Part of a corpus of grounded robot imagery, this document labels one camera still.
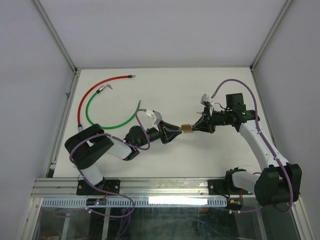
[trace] red hose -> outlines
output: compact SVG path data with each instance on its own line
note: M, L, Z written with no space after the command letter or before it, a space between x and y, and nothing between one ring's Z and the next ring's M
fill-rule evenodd
M108 78L108 79L105 79L101 82L98 82L96 85L94 85L92 88L90 88L86 93L85 95L82 97L81 101L80 101L80 104L79 104L79 107L78 107L78 113L77 113L77 120L78 120L78 125L81 125L81 121L80 121L80 111L81 111L81 107L82 107L82 104L84 103L85 101L85 98L88 96L88 94L93 90L95 89L97 86L99 86L100 84L103 84L103 83L106 83L106 82L109 82L109 81L112 81L112 80L116 80L116 79L130 79L132 78L133 76L132 75L126 75L126 76L116 76L116 77L112 77L112 78Z

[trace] vent grille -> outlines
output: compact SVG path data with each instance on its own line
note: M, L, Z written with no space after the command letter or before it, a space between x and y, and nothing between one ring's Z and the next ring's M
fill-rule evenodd
M42 202L43 207L52 208L85 208L86 198L45 198ZM136 208L194 208L199 205L184 205L184 204L151 204L149 198L133 198ZM132 202L126 198L110 198L106 201L106 205L90 206L90 208L130 208ZM224 208L227 206L226 198L221 197L210 197L207 199L207 205L202 205L206 208Z

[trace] red wire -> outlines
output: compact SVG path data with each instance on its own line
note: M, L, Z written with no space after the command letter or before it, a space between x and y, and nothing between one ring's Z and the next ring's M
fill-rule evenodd
M92 88L90 88L86 93L85 95L82 97L81 101L80 101L80 104L79 104L79 107L78 107L78 113L77 113L77 120L78 120L78 125L81 124L80 122L80 111L81 111L81 107L82 107L82 104L84 103L85 101L85 98L88 96L88 94L93 90L95 89L97 86L99 86L100 84L103 84L103 83L106 83L106 82L109 82L109 81L112 81L112 80L116 80L116 79L128 79L129 78L129 75L126 75L126 76L116 76L116 77L112 77L112 78L108 78L108 79L105 79L101 82L98 82L96 85L94 85Z

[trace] white table surface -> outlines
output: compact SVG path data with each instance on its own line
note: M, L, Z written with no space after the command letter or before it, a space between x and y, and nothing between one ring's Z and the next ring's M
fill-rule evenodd
M127 120L135 111L138 101L141 108L161 113L165 122L178 125L194 124L204 106L200 99L204 93L212 94L225 79L239 79L245 82L258 100L260 124L269 134L264 113L249 68L145 68L145 69L94 69L82 70L72 102L70 115L63 136L63 144L78 133L78 105L89 88L108 78L136 75L136 78L117 79L108 82L113 90L106 88L97 95L89 109L89 116L102 126L113 126ZM242 85L225 83L215 102L226 105L226 94L243 93L247 110L254 109L252 98ZM81 122L84 128L90 126L86 120L85 107L92 96L83 104ZM140 113L145 128L151 128L148 117ZM130 127L138 125L136 119L113 130L106 130L114 136L124 138ZM180 177L222 177L235 167L249 172L260 171L258 161L247 142L231 126L218 126L213 134L204 132L182 133L169 144L160 140L151 143L148 151L131 161L123 161L105 154L97 161L105 177L128 178L180 178ZM69 161L69 153L61 146L54 171L54 177L77 177L77 169Z

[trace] green hose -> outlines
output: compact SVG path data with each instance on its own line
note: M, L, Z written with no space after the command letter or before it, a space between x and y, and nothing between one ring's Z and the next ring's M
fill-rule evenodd
M88 103L86 104L86 107L85 107L85 116L86 116L86 119L88 120L88 122L93 125L95 124L94 122L91 121L90 117L89 117L89 105L91 103L91 101L94 99L95 96L97 96L97 92L95 92L92 97L89 99ZM136 107L136 110L135 112L133 113L133 115L125 122L119 124L119 125L116 125L116 126L102 126L101 128L102 129L117 129L117 128L121 128L122 126L126 125L127 123L129 123L132 119L134 119L135 117L135 113L136 111L140 108L140 101L138 103L138 106Z

